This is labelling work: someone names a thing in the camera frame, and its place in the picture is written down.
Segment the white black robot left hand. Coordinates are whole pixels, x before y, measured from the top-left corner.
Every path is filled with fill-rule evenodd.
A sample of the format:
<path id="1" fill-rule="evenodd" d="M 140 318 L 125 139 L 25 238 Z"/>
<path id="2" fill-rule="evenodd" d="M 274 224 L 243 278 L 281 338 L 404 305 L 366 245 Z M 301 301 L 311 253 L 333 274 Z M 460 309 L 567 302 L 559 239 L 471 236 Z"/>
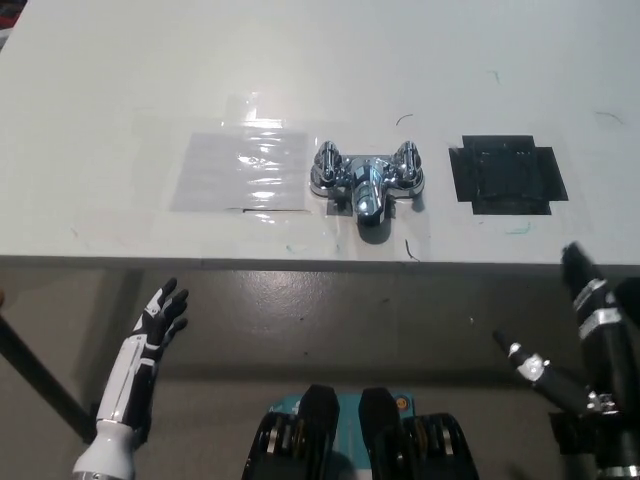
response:
<path id="1" fill-rule="evenodd" d="M 138 446 L 147 441 L 152 424 L 155 384 L 160 362 L 175 335 L 188 320 L 189 291 L 178 291 L 171 278 L 144 307 L 132 331 L 122 342 L 96 415 L 129 427 Z"/>

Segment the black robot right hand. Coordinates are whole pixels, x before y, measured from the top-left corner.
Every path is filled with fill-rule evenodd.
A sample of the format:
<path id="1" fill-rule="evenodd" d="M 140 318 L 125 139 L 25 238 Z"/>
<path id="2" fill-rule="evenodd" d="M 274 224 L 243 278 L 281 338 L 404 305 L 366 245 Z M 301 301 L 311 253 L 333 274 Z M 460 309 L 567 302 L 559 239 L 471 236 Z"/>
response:
<path id="1" fill-rule="evenodd" d="M 517 374 L 557 407 L 550 423 L 561 454 L 592 456 L 599 479 L 636 479 L 639 366 L 627 323 L 638 312 L 620 299 L 578 243 L 563 249 L 561 264 L 587 384 L 499 330 L 493 338 Z"/>

